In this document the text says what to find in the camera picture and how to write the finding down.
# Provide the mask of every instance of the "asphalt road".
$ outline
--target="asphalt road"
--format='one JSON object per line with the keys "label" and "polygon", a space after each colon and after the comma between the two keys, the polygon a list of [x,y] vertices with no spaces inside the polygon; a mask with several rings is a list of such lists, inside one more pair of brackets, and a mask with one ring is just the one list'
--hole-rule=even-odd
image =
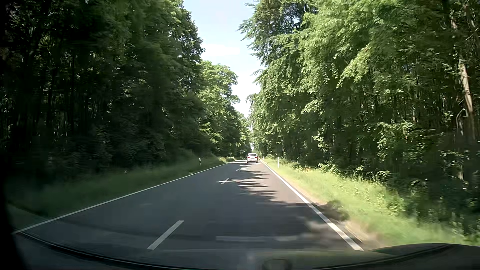
{"label": "asphalt road", "polygon": [[[89,253],[163,265],[169,262],[162,252],[179,250],[353,250],[341,233],[264,164],[246,161],[218,166],[23,233]],[[21,233],[16,237],[20,250],[35,253],[31,244],[20,239]]]}

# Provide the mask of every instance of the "forest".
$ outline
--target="forest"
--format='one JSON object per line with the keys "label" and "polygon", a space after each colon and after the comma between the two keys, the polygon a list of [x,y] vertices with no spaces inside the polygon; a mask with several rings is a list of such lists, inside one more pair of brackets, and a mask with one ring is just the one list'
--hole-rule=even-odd
{"label": "forest", "polygon": [[181,0],[10,1],[3,12],[4,176],[43,184],[250,151],[237,76],[201,59]]}
{"label": "forest", "polygon": [[255,149],[381,182],[402,215],[480,237],[480,1],[249,5]]}

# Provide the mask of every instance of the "grass verge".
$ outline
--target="grass verge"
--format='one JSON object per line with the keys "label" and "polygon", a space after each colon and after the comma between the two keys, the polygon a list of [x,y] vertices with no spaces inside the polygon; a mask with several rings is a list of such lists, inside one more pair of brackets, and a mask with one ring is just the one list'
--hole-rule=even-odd
{"label": "grass verge", "polygon": [[273,159],[264,159],[264,162],[291,185],[306,191],[305,195],[311,200],[322,204],[333,202],[348,220],[377,235],[384,246],[439,242],[479,245],[468,241],[454,228],[438,223],[418,223],[404,217],[403,199],[380,183],[340,177],[318,169],[300,171],[284,161],[277,168]]}
{"label": "grass verge", "polygon": [[109,171],[72,182],[49,184],[41,189],[29,189],[24,185],[8,186],[6,195],[10,223],[16,229],[24,228],[233,160],[231,157],[211,156],[202,158],[200,165],[197,157],[189,157],[168,166],[137,168],[127,172]]}

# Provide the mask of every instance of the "car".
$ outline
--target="car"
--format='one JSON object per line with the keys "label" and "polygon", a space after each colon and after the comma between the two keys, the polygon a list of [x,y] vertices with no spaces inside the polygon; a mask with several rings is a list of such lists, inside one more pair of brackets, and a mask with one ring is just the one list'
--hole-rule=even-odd
{"label": "car", "polygon": [[257,153],[248,153],[247,163],[249,163],[250,161],[251,161],[251,162],[257,162],[257,163],[258,163]]}

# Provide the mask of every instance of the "lane marking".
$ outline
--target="lane marking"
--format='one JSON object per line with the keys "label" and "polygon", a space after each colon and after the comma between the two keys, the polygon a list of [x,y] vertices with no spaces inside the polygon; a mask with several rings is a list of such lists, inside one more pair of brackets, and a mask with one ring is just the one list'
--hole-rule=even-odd
{"label": "lane marking", "polygon": [[292,186],[290,186],[289,183],[287,183],[285,180],[283,180],[282,177],[280,177],[280,175],[278,175],[276,172],[274,172],[270,166],[268,166],[265,162],[262,161],[262,163],[276,176],[278,177],[289,189],[291,189],[295,195],[297,195],[306,205],[308,205],[308,207],[310,207],[310,209],[312,209],[315,214],[317,214],[320,218],[322,218],[322,220],[325,221],[325,223],[327,223],[330,228],[332,228],[340,237],[342,237],[343,240],[345,240],[345,242],[347,242],[353,249],[355,250],[363,250],[363,248],[361,248],[357,243],[355,243],[355,241],[353,241],[347,234],[345,234],[337,225],[335,225],[335,223],[333,223],[328,217],[326,217],[322,212],[320,212],[319,209],[317,209],[317,207],[313,206],[313,204],[311,202],[309,202],[306,198],[304,198],[298,191],[295,190],[295,188],[293,188]]}
{"label": "lane marking", "polygon": [[52,222],[52,221],[56,221],[56,220],[62,219],[62,218],[64,218],[64,217],[68,217],[68,216],[74,215],[74,214],[76,214],[76,213],[80,213],[80,212],[83,212],[83,211],[85,211],[85,210],[89,210],[89,209],[92,209],[92,208],[94,208],[94,207],[101,206],[101,205],[104,205],[104,204],[106,204],[106,203],[113,202],[113,201],[116,201],[116,200],[119,200],[119,199],[128,197],[128,196],[130,196],[130,195],[143,192],[143,191],[145,191],[145,190],[149,190],[149,189],[152,189],[152,188],[155,188],[155,187],[164,185],[164,184],[171,183],[171,182],[173,182],[173,181],[177,181],[177,180],[183,179],[183,178],[185,178],[185,177],[192,176],[192,175],[197,174],[197,173],[201,173],[201,172],[204,172],[204,171],[208,171],[208,170],[211,170],[211,169],[213,169],[213,168],[220,167],[220,166],[223,166],[223,165],[225,165],[225,164],[230,164],[230,163],[234,163],[234,162],[235,162],[235,161],[228,162],[228,163],[223,163],[223,164],[220,164],[220,165],[218,165],[218,166],[215,166],[215,167],[212,167],[212,168],[208,168],[208,169],[203,170],[203,171],[200,171],[200,172],[195,172],[195,173],[192,173],[192,174],[190,174],[190,175],[185,175],[185,176],[180,177],[180,178],[177,178],[177,179],[175,179],[175,180],[171,180],[171,181],[168,181],[168,182],[165,182],[165,183],[162,183],[162,184],[154,185],[154,186],[148,187],[148,188],[146,188],[146,189],[142,189],[142,190],[137,191],[137,192],[133,192],[133,193],[130,193],[130,194],[127,194],[127,195],[124,195],[124,196],[121,196],[121,197],[118,197],[118,198],[115,198],[115,199],[108,200],[108,201],[103,202],[103,203],[95,204],[95,205],[89,206],[89,207],[87,207],[87,208],[80,209],[80,210],[77,210],[77,211],[75,211],[75,212],[68,213],[68,214],[65,214],[65,215],[63,215],[63,216],[59,216],[59,217],[56,217],[56,218],[52,218],[52,219],[50,219],[50,220],[43,221],[43,222],[40,222],[40,223],[31,225],[31,226],[28,226],[28,227],[26,227],[26,228],[23,228],[23,229],[14,231],[12,234],[21,233],[21,232],[24,232],[24,231],[26,231],[26,230],[30,230],[30,229],[32,229],[32,228],[35,228],[35,227],[37,227],[37,226],[40,226],[40,225],[43,225],[43,224],[47,224],[47,223],[50,223],[50,222]]}
{"label": "lane marking", "polygon": [[228,181],[229,179],[230,179],[230,177],[227,178],[227,179],[225,179],[225,180],[223,180],[221,184],[225,184],[225,182]]}
{"label": "lane marking", "polygon": [[156,247],[161,244],[172,232],[177,229],[183,221],[177,221],[173,224],[166,232],[164,232],[159,238],[157,238],[151,245],[147,247],[147,249],[154,250]]}

